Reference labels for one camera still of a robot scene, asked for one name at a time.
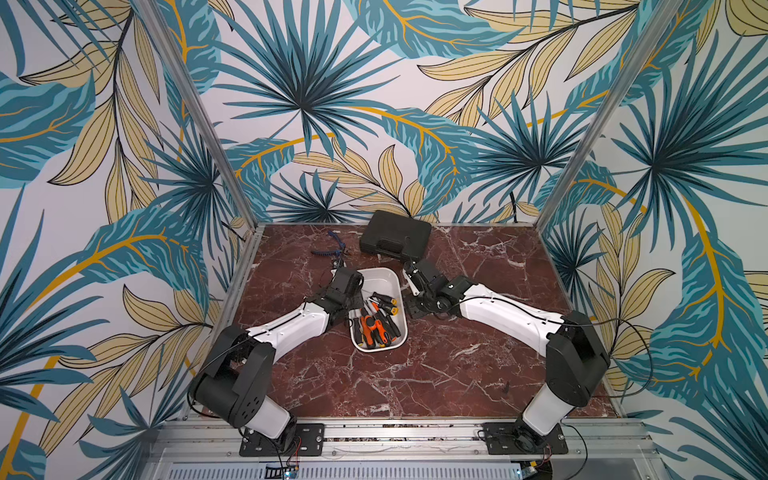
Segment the black yellow screwdriver long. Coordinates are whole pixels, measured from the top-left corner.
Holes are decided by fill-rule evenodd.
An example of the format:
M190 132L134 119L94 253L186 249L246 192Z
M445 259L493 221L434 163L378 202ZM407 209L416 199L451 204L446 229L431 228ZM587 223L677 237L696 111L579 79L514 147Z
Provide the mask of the black yellow screwdriver long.
M398 305L398 301L397 301L396 298L393 298L393 297L385 295L385 294L380 294L378 292L373 292L371 294L370 298L372 300L374 300L376 303L379 303L379 304L386 304L386 305L390 305L390 306L397 306Z

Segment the white plastic storage box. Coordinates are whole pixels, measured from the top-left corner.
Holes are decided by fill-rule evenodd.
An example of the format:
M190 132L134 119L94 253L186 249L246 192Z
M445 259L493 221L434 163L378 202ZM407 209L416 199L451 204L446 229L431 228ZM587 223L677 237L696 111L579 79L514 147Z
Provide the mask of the white plastic storage box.
M350 313L350 337L363 353L396 349L408 338L399 277L388 268L360 270L363 276L359 308Z

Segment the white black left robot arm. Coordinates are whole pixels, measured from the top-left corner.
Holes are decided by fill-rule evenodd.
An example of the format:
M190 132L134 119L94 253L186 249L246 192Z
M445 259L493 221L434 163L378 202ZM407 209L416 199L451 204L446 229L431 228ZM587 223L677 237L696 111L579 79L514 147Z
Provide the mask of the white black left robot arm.
M197 375L188 399L231 427L246 429L287 448L295 417L268 397L274 364L308 340L343 323L361 297L362 273L342 267L330 284L289 313L261 326L231 325L220 332Z

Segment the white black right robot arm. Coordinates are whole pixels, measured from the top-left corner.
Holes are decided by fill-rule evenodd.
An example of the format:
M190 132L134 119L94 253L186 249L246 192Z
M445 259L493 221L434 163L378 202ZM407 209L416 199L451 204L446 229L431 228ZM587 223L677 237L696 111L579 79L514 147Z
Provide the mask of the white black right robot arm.
M426 259L406 262L403 273L420 315L449 313L481 323L544 359L545 383L512 430L512 437L525 447L542 444L563 418L590 402L610 356L586 315L538 309L467 276L449 279Z

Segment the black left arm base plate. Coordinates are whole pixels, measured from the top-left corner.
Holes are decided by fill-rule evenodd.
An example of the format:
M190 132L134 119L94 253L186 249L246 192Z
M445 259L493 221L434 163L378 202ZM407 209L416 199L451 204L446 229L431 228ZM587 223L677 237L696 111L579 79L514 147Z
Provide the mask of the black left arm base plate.
M246 428L240 444L241 457L276 457L286 460L290 454L303 457L319 457L324 445L325 425L323 423L289 424L277 438Z

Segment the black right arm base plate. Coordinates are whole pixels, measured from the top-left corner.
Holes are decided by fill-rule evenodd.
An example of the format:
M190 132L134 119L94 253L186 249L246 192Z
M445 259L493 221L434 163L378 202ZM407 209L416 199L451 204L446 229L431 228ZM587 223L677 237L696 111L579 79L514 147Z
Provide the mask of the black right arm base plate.
M540 435L522 422L486 422L480 438L489 455L548 456L568 453L560 424L547 435Z

